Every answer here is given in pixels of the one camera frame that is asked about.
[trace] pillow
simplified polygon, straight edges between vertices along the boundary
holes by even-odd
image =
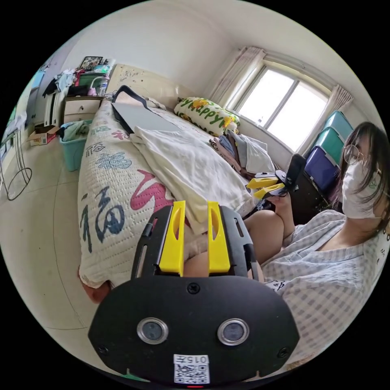
[[[151,108],[159,108],[161,110],[166,111],[167,108],[160,102],[158,102],[156,99],[153,99],[152,97],[145,97],[146,105]]]
[[[126,92],[120,92],[116,99],[115,99],[115,102],[116,103],[126,103],[126,104],[130,104],[132,106],[142,106],[144,107],[144,105],[142,104],[142,102],[140,102],[139,100],[136,100],[134,99],[133,97],[129,96]]]
[[[214,137],[225,135],[227,130],[238,133],[240,119],[233,113],[202,97],[188,97],[179,102],[174,113]]]

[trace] long dark hair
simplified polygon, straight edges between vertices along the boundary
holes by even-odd
[[[348,164],[344,160],[344,150],[348,145],[357,145],[359,141],[367,136],[370,142],[370,159],[367,165],[367,174],[364,181],[356,192],[360,192],[366,188],[373,180],[373,176],[377,173],[378,169],[381,170],[380,181],[377,183],[375,192],[364,199],[364,203],[371,201],[372,199],[382,198],[383,194],[390,195],[390,143],[386,133],[379,129],[371,122],[363,122],[356,127],[356,129],[349,135],[345,142],[344,149],[342,151],[340,161],[340,171],[337,180],[337,187],[335,191],[335,203],[338,202],[342,195],[342,181],[345,176],[345,172],[348,168]],[[384,230],[390,220],[390,206],[386,208],[384,219],[380,222],[375,234],[381,230]]]

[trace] plaid shirt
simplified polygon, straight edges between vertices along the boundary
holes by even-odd
[[[300,341],[286,364],[315,357],[352,323],[371,291],[377,238],[350,248],[317,250],[340,231],[344,215],[326,210],[288,237],[262,266],[264,281],[294,316]]]

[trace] plastic bottle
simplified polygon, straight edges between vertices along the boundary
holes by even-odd
[[[99,96],[104,96],[106,94],[107,86],[108,86],[108,77],[105,77],[102,79],[102,82],[100,83]]]

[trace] white towel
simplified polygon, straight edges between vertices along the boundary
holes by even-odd
[[[271,157],[264,150],[264,142],[242,135],[247,143],[247,165],[245,169],[249,173],[275,172]]]
[[[196,235],[208,230],[207,201],[235,211],[252,202],[239,175],[192,134],[135,126],[130,139],[176,200],[186,201],[186,217]]]

